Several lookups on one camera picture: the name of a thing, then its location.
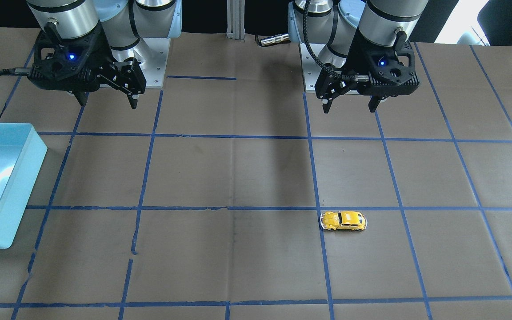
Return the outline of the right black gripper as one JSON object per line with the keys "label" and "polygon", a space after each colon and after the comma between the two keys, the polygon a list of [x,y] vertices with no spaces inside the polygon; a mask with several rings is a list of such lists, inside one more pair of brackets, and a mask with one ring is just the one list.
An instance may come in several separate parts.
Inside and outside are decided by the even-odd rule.
{"label": "right black gripper", "polygon": [[28,79],[41,89],[75,94],[81,107],[87,105],[88,92],[105,84],[127,95],[130,107],[136,109],[146,89],[139,61],[134,57],[116,61],[101,22],[75,39],[62,38],[58,25],[47,22],[36,39]]}

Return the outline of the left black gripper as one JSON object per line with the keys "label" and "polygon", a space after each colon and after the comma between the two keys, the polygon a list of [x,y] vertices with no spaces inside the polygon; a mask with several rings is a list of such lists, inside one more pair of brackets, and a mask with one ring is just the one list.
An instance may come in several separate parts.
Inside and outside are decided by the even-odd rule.
{"label": "left black gripper", "polygon": [[420,87],[407,33],[400,29],[391,35],[395,39],[387,47],[370,42],[357,30],[340,71],[333,68],[321,71],[315,93],[322,99],[324,114],[329,113],[333,99],[350,90],[371,96],[368,109],[374,113],[382,97],[410,95]]}

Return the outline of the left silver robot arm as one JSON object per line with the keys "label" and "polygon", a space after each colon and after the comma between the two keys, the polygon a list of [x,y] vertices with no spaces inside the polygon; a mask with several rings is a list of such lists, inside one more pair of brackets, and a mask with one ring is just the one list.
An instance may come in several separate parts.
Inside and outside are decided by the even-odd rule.
{"label": "left silver robot arm", "polygon": [[420,86],[410,35],[426,0],[293,0],[288,36],[320,68],[313,89],[325,113],[356,91],[375,112],[382,101]]}

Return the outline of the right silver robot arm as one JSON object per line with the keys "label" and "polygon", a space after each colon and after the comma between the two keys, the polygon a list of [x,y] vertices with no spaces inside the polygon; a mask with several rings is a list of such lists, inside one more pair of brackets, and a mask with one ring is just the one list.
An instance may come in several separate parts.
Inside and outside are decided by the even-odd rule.
{"label": "right silver robot arm", "polygon": [[29,0],[41,31],[27,78],[44,90],[72,94],[86,105],[102,86],[118,90],[136,108],[163,53],[148,40],[181,35],[180,0]]}

